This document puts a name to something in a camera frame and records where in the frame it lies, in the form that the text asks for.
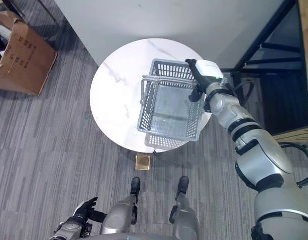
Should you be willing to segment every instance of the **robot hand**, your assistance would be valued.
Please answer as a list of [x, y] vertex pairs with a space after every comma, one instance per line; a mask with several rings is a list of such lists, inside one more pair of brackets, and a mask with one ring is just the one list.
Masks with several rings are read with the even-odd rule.
[[68, 218], [67, 221], [62, 222], [54, 231], [54, 233], [60, 236], [68, 236], [72, 233], [80, 231], [79, 236], [81, 238], [88, 237], [93, 226], [87, 222], [88, 219], [102, 223], [106, 217], [105, 213], [96, 211], [93, 208], [93, 206], [96, 205], [97, 199], [97, 197], [94, 197], [88, 201], [81, 202], [75, 209], [73, 216]]

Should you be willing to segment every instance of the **gray plastic basket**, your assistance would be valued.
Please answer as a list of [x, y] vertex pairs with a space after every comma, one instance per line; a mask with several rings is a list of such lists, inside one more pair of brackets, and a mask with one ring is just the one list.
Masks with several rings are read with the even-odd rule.
[[186, 62], [152, 61], [150, 75], [143, 76], [141, 82], [142, 107], [137, 124], [139, 131], [149, 134], [147, 146], [168, 150], [198, 140], [204, 99], [189, 101], [195, 84]]

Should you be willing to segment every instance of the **black metal frame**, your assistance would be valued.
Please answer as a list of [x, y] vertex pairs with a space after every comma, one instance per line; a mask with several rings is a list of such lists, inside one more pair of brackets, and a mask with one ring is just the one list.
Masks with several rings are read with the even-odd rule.
[[[273, 69], [273, 68], [260, 68], [260, 69], [251, 69], [244, 68], [246, 65], [252, 64], [270, 64], [270, 63], [286, 63], [286, 62], [302, 62], [304, 63], [304, 49], [301, 43], [301, 47], [293, 47], [282, 44], [274, 44], [265, 42], [267, 38], [273, 33], [276, 27], [281, 23], [281, 21], [285, 18], [285, 16], [289, 13], [289, 11], [297, 5], [297, 0], [285, 0], [278, 10], [275, 12], [273, 17], [269, 20], [264, 29], [260, 32], [258, 37], [246, 51], [246, 53], [242, 56], [242, 58], [238, 61], [234, 68], [221, 68], [223, 73], [279, 73], [290, 71], [290, 69]], [[286, 57], [286, 58], [272, 58], [272, 59], [260, 59], [260, 60], [250, 60], [254, 54], [262, 48], [266, 49], [275, 49], [286, 52], [300, 53], [300, 57]]]

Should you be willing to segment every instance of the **small brown box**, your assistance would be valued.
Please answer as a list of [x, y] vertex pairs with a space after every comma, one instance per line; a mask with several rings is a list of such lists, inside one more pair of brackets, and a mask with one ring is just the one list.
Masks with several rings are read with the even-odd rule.
[[39, 95], [57, 52], [11, 11], [0, 12], [0, 25], [12, 31], [0, 61], [0, 89]]
[[137, 154], [136, 155], [136, 170], [149, 170], [150, 155]]

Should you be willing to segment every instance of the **marble tabletop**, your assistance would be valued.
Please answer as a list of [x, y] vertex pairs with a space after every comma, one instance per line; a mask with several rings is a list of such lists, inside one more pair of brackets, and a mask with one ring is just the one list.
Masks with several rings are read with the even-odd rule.
[[[153, 59], [185, 61], [202, 59], [184, 44], [163, 38], [128, 43], [99, 66], [90, 88], [90, 107], [100, 130], [116, 144], [141, 153], [163, 152], [144, 144], [146, 134], [137, 130], [141, 108], [140, 82]], [[209, 113], [203, 114], [201, 129]]]

